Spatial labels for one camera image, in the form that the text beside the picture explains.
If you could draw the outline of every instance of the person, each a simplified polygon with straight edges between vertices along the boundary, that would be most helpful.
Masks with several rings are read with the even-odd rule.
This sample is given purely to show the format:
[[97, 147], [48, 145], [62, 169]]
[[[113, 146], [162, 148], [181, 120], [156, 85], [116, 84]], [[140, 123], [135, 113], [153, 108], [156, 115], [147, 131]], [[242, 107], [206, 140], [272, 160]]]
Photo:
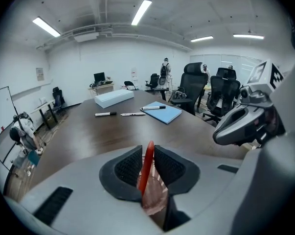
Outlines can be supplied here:
[[209, 69], [207, 68], [207, 65], [203, 65], [203, 68], [201, 69], [202, 73], [207, 73], [208, 75], [208, 83], [210, 83], [210, 73], [209, 73]]
[[34, 125], [29, 118], [14, 116], [14, 123], [10, 129], [9, 136], [21, 148], [24, 146], [30, 151], [38, 150], [42, 152], [34, 131]]
[[171, 75], [171, 66], [169, 64], [169, 59], [165, 58], [163, 60], [164, 62], [161, 65], [160, 68], [160, 74], [164, 74], [166, 72], [166, 82], [164, 85], [161, 86], [161, 88], [169, 88], [169, 93], [172, 93], [172, 75]]

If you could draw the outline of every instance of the black marker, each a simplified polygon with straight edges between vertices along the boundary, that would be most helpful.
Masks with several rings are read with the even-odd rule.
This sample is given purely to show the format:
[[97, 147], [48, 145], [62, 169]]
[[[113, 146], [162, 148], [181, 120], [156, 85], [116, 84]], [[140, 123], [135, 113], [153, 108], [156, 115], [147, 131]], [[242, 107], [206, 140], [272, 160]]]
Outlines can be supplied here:
[[161, 106], [142, 107], [142, 110], [144, 110], [144, 111], [146, 111], [146, 110], [158, 110], [158, 109], [166, 109], [166, 106], [161, 105]]

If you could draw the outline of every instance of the black vent slot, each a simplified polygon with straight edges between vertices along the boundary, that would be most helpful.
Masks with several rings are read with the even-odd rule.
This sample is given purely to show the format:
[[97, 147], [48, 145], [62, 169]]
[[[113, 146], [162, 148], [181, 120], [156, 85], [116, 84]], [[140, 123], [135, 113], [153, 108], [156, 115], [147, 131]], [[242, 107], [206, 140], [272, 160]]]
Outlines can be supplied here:
[[175, 182], [185, 173], [185, 166], [166, 155], [165, 153], [155, 149], [155, 167], [160, 174], [165, 185], [168, 186]]
[[232, 172], [232, 173], [237, 173], [237, 171], [239, 170], [239, 168], [237, 168], [237, 167], [229, 166], [226, 164], [221, 164], [217, 168], [220, 170], [225, 170], [225, 171]]
[[138, 174], [141, 168], [142, 154], [140, 152], [135, 152], [117, 163], [114, 172], [120, 180], [136, 187]]
[[50, 226], [72, 192], [72, 189], [58, 187], [34, 213], [34, 216]]
[[142, 168], [142, 145], [106, 162], [99, 171], [99, 180], [111, 196], [141, 202], [142, 193], [136, 188]]
[[154, 159], [171, 196], [188, 192], [200, 178], [196, 164], [159, 145], [155, 145]]

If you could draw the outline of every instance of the dark wooden tabletop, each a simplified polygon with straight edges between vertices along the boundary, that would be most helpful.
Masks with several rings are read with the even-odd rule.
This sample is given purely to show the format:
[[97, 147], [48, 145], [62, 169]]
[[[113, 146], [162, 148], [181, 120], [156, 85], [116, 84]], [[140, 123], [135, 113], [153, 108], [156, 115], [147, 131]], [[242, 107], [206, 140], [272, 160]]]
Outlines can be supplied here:
[[[101, 108], [93, 99], [74, 109], [45, 148], [34, 171], [30, 188], [79, 159], [124, 147], [155, 144], [187, 152], [242, 159], [246, 149], [235, 145], [221, 146], [212, 139], [214, 127], [188, 112], [164, 124], [151, 116], [122, 117], [121, 113], [140, 112], [140, 108], [161, 98], [144, 91], [134, 91], [134, 98]], [[95, 117], [95, 113], [117, 112], [117, 116]]]

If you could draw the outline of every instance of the backpack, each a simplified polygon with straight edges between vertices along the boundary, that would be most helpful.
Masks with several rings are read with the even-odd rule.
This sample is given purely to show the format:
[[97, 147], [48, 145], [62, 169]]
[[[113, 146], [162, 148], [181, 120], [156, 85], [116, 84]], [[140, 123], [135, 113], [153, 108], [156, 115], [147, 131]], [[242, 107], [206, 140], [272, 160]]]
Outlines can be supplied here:
[[21, 113], [21, 114], [19, 114], [19, 115], [15, 115], [15, 116], [14, 116], [13, 122], [15, 123], [15, 122], [18, 121], [18, 122], [19, 122], [20, 129], [24, 131], [24, 128], [22, 127], [22, 124], [21, 124], [21, 122], [20, 122], [20, 119], [21, 119], [21, 118], [28, 119], [28, 120], [30, 120], [32, 123], [33, 123], [33, 120], [31, 119], [31, 117], [30, 117], [26, 112], [23, 112], [23, 113]]
[[165, 65], [163, 65], [162, 67], [161, 67], [161, 70], [160, 70], [160, 76], [166, 76], [167, 75], [167, 71], [168, 71], [168, 68], [167, 68], [167, 66], [168, 66], [168, 64], [165, 66]]

